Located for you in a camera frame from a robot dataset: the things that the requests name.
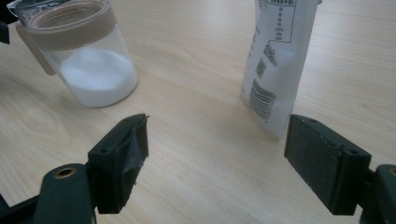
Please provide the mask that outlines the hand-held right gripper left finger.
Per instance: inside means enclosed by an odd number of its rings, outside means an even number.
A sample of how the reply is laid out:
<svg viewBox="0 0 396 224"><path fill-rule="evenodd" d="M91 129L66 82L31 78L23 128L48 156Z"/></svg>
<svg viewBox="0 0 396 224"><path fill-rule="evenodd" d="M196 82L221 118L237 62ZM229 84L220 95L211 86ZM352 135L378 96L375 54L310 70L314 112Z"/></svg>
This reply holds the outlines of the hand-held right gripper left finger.
<svg viewBox="0 0 396 224"><path fill-rule="evenodd" d="M149 156L146 114L122 119L88 153L93 201L100 214L118 214L127 204Z"/></svg>

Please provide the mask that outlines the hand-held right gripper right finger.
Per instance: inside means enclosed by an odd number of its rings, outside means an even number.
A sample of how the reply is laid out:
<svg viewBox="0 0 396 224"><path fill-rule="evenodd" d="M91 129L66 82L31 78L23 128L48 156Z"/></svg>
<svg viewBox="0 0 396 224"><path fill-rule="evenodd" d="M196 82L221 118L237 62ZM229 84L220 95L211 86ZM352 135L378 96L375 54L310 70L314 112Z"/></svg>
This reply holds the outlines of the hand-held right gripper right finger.
<svg viewBox="0 0 396 224"><path fill-rule="evenodd" d="M292 115L284 156L332 214L355 213L370 153L317 120Z"/></svg>

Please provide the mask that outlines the clear glass jar beige lid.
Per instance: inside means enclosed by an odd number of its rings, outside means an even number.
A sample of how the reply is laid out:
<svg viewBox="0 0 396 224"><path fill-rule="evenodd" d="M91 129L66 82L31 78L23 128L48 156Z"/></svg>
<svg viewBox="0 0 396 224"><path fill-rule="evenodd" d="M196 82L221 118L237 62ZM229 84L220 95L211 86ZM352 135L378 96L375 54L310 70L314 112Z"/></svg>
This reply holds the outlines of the clear glass jar beige lid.
<svg viewBox="0 0 396 224"><path fill-rule="evenodd" d="M107 49L131 59L109 0L15 0L7 7L25 45L64 85L60 65L76 50Z"/></svg>

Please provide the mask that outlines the white granular powder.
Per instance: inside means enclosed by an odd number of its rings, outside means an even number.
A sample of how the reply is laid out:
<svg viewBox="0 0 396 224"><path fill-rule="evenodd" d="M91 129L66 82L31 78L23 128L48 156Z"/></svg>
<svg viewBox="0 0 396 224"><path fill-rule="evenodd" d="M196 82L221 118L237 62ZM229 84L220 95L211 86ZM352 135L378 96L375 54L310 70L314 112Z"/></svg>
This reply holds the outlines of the white granular powder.
<svg viewBox="0 0 396 224"><path fill-rule="evenodd" d="M131 59L107 49L74 51L61 63L60 74L74 97L88 107L113 105L137 84Z"/></svg>

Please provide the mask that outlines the white blue bag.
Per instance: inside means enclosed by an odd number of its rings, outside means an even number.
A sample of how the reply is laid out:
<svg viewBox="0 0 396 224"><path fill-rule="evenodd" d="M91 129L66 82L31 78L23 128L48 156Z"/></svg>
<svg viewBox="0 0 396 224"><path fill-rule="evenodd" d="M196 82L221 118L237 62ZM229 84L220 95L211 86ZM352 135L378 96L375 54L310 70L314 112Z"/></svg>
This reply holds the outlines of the white blue bag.
<svg viewBox="0 0 396 224"><path fill-rule="evenodd" d="M321 2L255 0L241 96L257 123L276 138L284 135L294 106Z"/></svg>

